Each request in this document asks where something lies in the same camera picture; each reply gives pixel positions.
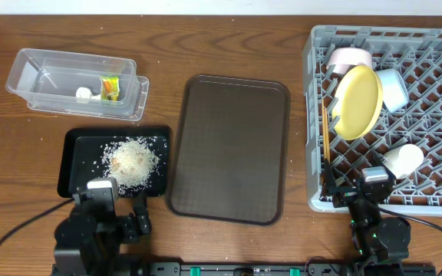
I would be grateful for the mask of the small light green bowl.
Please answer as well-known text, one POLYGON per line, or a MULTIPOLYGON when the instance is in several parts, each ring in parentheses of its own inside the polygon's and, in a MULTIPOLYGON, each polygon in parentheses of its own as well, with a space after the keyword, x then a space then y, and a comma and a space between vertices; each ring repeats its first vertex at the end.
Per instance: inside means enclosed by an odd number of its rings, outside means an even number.
POLYGON ((404 144, 384 154, 383 164, 396 179, 405 179, 424 161, 422 150, 414 144, 404 144))

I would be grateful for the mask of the wooden chopstick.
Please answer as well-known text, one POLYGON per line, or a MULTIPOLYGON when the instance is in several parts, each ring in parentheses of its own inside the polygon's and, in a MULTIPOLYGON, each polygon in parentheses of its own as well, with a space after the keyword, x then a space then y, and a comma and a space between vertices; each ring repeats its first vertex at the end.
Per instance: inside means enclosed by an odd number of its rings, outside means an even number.
POLYGON ((324 104, 322 104, 322 135, 324 144, 324 158, 330 162, 330 148, 328 138, 328 111, 324 104))
POLYGON ((328 113, 325 107, 325 101, 322 100, 322 142, 323 142, 323 154, 324 159, 328 160, 328 113))

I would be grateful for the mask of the rice grains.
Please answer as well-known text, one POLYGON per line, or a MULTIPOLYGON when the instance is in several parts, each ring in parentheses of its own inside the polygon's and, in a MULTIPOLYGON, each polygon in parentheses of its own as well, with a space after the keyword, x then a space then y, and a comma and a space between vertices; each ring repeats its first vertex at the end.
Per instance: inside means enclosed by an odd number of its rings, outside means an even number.
POLYGON ((158 136, 119 137, 101 146, 104 177, 114 178, 122 197, 133 197, 153 189, 153 178, 163 165, 157 149, 158 136))

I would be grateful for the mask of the yellow round plate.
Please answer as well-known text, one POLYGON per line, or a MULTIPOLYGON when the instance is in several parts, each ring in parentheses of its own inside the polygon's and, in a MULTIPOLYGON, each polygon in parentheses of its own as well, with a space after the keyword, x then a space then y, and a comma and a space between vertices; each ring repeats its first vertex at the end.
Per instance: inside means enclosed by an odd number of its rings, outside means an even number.
POLYGON ((335 132, 344 140, 356 140, 367 134, 378 121, 383 105, 383 87, 369 67, 352 68, 335 92, 336 105, 331 118, 338 119, 335 132))

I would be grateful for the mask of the light blue bowl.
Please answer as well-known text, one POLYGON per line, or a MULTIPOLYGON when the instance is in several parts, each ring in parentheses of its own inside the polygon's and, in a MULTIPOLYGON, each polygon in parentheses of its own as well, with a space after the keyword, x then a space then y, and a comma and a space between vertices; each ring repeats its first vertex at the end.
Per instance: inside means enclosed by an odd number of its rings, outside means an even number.
POLYGON ((390 113, 394 113, 405 107, 409 102, 409 96, 404 79, 396 69, 376 71, 383 90, 384 105, 390 113))

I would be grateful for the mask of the white pink bowl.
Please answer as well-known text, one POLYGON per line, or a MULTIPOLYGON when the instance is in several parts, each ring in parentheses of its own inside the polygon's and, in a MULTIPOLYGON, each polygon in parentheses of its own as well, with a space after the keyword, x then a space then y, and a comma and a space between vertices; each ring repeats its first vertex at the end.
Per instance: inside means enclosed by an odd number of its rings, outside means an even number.
POLYGON ((360 48, 338 48, 334 50, 327 63, 336 74, 346 74, 351 66, 364 65, 372 68, 372 57, 369 51, 360 48))

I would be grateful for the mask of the green orange snack wrapper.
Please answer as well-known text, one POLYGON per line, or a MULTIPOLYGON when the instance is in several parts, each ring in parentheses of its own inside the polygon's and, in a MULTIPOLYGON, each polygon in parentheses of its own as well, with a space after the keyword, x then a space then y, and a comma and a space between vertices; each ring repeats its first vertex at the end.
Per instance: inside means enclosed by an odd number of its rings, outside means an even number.
POLYGON ((101 77, 101 99, 117 101, 120 96, 119 77, 101 77))

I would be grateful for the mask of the white tissue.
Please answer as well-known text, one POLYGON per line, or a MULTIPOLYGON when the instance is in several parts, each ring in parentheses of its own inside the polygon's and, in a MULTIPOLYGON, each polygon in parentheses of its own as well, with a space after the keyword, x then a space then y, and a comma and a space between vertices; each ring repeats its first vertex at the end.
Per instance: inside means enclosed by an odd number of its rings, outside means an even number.
POLYGON ((77 102, 81 103, 81 104, 87 104, 89 102, 89 100, 100 100, 101 99, 100 94, 94 95, 92 93, 91 89, 89 89, 87 87, 79 87, 76 90, 75 96, 77 98, 77 102))

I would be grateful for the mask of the clear plastic bin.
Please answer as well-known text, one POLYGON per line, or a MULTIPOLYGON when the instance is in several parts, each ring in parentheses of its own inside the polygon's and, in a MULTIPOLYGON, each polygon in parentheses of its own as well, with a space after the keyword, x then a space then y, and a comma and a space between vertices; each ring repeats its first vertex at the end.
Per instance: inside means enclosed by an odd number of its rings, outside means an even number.
POLYGON ((21 49, 6 82, 6 90, 28 103, 36 97, 64 99, 75 97, 79 87, 101 94, 101 77, 119 77, 131 82, 136 75, 135 61, 64 51, 21 49))

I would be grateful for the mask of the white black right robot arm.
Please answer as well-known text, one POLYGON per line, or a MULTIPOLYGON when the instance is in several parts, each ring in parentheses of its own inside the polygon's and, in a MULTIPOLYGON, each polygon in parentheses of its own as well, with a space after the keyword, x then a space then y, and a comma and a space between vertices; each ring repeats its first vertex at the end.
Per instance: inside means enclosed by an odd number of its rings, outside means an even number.
POLYGON ((425 276, 436 274, 429 265, 403 264, 409 256, 410 223, 398 216, 383 218, 378 203, 386 199, 395 176, 383 165, 366 168, 352 184, 337 185, 332 166, 324 161, 323 194, 335 208, 347 208, 351 215, 351 237, 361 257, 339 269, 340 275, 425 276))

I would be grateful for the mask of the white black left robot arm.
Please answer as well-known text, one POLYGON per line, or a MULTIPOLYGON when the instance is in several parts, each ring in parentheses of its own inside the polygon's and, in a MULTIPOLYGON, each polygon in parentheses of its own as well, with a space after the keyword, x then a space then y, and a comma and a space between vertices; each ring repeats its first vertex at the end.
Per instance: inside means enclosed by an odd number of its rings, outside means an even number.
POLYGON ((130 275, 150 273, 140 257, 120 253, 123 244, 133 244, 152 232, 147 194, 134 198, 129 215, 117 215, 110 188, 73 195, 75 207, 54 232, 53 275, 130 275))

